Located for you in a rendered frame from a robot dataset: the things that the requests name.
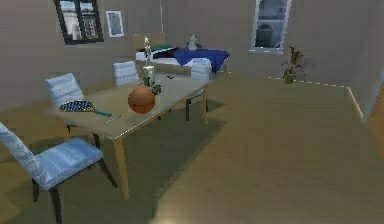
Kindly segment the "light wooden dining table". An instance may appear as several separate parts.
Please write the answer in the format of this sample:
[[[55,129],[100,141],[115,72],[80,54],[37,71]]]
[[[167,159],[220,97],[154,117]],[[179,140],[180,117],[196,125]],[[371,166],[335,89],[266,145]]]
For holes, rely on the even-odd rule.
[[[202,99],[205,100],[210,84],[209,81],[193,80],[181,76],[168,79],[164,75],[158,75],[156,83],[161,86],[161,93],[155,97],[155,106],[147,114],[135,113],[128,106],[129,94],[135,88],[143,87],[140,81],[120,88],[103,90],[86,97],[86,100],[91,101],[96,109],[110,112],[112,117],[97,115],[93,112],[63,112],[56,108],[47,111],[49,115],[62,119],[65,123],[74,124],[112,141],[119,171],[119,188],[125,199],[129,198],[129,184],[123,138],[200,90],[203,91]],[[122,116],[105,124],[107,120],[118,115]]]

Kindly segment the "pale blue padded chair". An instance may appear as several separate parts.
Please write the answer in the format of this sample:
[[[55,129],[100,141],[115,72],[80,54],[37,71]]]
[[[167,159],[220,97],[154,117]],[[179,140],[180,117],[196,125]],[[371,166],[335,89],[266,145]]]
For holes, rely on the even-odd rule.
[[[60,108],[61,105],[69,101],[84,98],[80,85],[72,73],[46,79],[45,83],[48,95],[56,108]]]
[[[209,81],[210,80],[210,74],[212,71],[211,61],[207,58],[195,58],[192,63],[191,68],[191,78],[194,80],[200,80],[200,81]],[[200,90],[199,92],[196,92],[195,94],[191,95],[189,98],[186,99],[186,105],[185,105],[185,120],[188,121],[189,116],[189,106],[194,98],[200,97],[202,95],[203,91]]]
[[[115,85],[122,87],[139,80],[138,72],[134,61],[120,62],[113,64],[113,75]]]
[[[14,132],[0,122],[0,142],[31,177],[33,200],[38,201],[41,188],[50,193],[56,224],[63,224],[58,188],[71,177],[98,164],[111,184],[118,187],[104,161],[103,152],[81,138],[71,138],[41,153],[33,154]]]

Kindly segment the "orange basketball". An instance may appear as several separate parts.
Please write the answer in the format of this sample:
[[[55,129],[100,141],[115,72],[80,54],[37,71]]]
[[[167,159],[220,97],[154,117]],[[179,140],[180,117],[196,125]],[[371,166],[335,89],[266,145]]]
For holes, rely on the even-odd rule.
[[[128,105],[134,112],[146,114],[155,106],[155,95],[145,87],[137,87],[129,94]]]

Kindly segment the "dark blue blanket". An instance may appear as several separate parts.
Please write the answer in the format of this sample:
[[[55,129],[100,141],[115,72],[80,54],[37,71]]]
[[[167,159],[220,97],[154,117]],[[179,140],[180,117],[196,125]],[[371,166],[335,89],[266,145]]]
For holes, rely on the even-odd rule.
[[[217,73],[228,58],[229,52],[215,49],[199,49],[195,51],[178,49],[174,52],[173,56],[180,66],[186,65],[195,58],[207,58],[211,62],[212,72]]]

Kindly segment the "wooden bed with white mattress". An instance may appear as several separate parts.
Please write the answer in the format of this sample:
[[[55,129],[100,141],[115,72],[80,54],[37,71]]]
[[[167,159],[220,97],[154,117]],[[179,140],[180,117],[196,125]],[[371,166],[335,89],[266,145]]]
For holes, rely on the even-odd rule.
[[[132,49],[136,51],[134,61],[139,71],[142,71],[142,67],[146,62],[145,52],[141,52],[141,49],[144,48],[145,38],[148,38],[151,47],[165,44],[164,32],[133,34],[131,36]],[[159,71],[177,71],[180,74],[184,74],[191,70],[193,64],[193,62],[190,61],[181,66],[175,58],[153,59],[153,55],[154,53],[150,55],[150,63]]]

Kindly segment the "dark red pillow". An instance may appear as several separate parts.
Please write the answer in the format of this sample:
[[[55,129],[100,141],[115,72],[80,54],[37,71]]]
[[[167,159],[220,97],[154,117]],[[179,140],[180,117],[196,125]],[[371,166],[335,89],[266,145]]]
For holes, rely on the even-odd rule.
[[[160,59],[160,58],[173,58],[174,53],[178,50],[178,47],[171,48],[168,50],[156,52],[153,54],[152,58],[153,59]]]

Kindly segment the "grey teddy bear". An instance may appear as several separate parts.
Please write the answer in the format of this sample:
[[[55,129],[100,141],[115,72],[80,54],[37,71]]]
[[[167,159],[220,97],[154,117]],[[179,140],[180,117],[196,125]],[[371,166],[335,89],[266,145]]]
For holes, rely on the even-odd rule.
[[[198,37],[195,34],[192,34],[187,43],[187,49],[190,51],[195,51],[201,48],[202,48],[202,45],[198,43]]]

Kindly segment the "red leaved potted plant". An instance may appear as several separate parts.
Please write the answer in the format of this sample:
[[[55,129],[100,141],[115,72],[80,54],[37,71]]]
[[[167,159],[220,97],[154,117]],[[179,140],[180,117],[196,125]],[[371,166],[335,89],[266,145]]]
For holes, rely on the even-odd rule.
[[[300,50],[296,50],[293,46],[290,46],[289,60],[282,63],[282,66],[286,65],[284,70],[283,79],[286,84],[292,84],[297,78],[298,69],[302,69],[301,60],[304,54]]]

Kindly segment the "white framed window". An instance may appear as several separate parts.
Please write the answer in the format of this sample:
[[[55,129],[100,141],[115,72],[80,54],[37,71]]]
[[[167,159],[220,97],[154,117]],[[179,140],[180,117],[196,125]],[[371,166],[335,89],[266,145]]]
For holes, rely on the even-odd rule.
[[[255,0],[249,51],[281,55],[292,0]]]

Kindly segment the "white framed picture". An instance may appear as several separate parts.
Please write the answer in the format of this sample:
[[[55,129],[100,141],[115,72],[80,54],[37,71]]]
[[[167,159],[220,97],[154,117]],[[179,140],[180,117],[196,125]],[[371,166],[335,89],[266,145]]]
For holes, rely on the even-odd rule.
[[[107,11],[106,12],[108,32],[110,37],[123,37],[123,25],[120,11]]]

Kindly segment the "black framed window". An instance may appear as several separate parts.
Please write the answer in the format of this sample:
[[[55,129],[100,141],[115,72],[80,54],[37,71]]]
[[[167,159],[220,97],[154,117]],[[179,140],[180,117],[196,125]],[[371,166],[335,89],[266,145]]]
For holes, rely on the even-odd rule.
[[[103,42],[97,0],[54,0],[66,45]]]

